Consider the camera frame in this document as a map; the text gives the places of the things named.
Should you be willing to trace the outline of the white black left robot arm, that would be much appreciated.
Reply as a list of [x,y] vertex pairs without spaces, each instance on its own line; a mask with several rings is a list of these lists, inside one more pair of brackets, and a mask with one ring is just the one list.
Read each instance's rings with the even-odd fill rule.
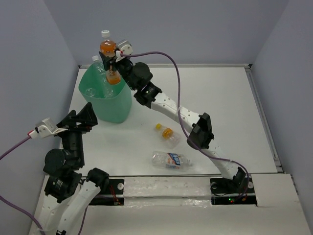
[[94,168],[82,180],[78,170],[85,165],[82,135],[98,124],[92,104],[80,112],[70,111],[58,124],[50,118],[42,120],[35,130],[41,138],[60,137],[62,148],[54,148],[45,156],[44,173],[48,175],[39,225],[35,235],[69,235],[74,223],[91,200],[108,189],[109,174]]

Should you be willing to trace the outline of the small clear plastic bottle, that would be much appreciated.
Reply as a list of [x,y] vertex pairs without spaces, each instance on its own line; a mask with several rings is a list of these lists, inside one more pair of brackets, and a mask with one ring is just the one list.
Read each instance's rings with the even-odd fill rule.
[[103,91],[103,94],[104,94],[104,98],[113,98],[116,96],[116,92],[114,91],[114,89],[110,87],[105,88]]

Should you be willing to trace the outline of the orange label bottle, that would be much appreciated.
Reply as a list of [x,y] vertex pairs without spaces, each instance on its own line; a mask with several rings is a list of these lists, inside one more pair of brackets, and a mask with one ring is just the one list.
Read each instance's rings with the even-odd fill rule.
[[[115,56],[114,50],[116,48],[116,43],[111,39],[111,34],[109,30],[102,30],[101,36],[103,41],[100,44],[101,53],[109,58]],[[104,66],[106,71],[106,80],[111,85],[117,85],[121,82],[121,76],[117,71],[113,71],[112,66]]]

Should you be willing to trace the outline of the crushed clear bottle white cap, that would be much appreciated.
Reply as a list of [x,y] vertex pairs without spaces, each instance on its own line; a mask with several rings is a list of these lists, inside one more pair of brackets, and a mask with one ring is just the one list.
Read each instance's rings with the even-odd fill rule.
[[95,98],[97,98],[98,93],[97,93],[96,89],[88,88],[85,91],[85,95],[88,96],[88,97],[95,97]]

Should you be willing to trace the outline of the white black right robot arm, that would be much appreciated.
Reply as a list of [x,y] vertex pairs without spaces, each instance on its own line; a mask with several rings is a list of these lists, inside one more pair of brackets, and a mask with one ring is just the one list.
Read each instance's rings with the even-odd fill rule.
[[215,141],[211,117],[207,113],[198,114],[184,108],[170,99],[161,88],[152,83],[153,74],[147,64],[132,63],[129,54],[117,50],[114,57],[99,53],[106,69],[120,73],[128,87],[135,91],[138,103],[166,115],[177,122],[187,138],[188,145],[206,156],[219,170],[223,186],[231,192],[247,189],[248,171],[237,161],[228,159]]

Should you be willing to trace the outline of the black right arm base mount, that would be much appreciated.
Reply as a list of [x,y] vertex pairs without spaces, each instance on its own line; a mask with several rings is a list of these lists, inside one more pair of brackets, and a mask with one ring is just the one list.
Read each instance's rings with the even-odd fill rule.
[[237,187],[230,180],[224,178],[210,179],[212,205],[255,205],[257,199],[251,177],[246,177]]

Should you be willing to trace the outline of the long clear bottle white cap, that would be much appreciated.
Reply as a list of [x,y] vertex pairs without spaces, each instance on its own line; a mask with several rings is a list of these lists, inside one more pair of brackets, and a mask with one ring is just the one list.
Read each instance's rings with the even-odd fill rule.
[[102,85],[106,85],[107,83],[106,71],[104,69],[102,60],[99,58],[99,56],[95,55],[92,57],[92,61],[93,61],[92,66],[95,69],[98,80],[100,81]]

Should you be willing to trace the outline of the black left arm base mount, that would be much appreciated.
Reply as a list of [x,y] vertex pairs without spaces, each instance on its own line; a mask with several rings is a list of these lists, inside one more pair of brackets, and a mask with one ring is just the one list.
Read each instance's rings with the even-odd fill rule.
[[90,202],[91,206],[123,206],[124,179],[110,179],[108,186],[102,189]]

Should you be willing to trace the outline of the clear bottle white blue label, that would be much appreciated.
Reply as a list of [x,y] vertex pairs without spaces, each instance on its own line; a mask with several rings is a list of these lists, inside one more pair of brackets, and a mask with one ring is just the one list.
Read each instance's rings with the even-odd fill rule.
[[170,152],[154,151],[151,161],[154,167],[179,171],[185,171],[193,166],[191,160],[186,156]]

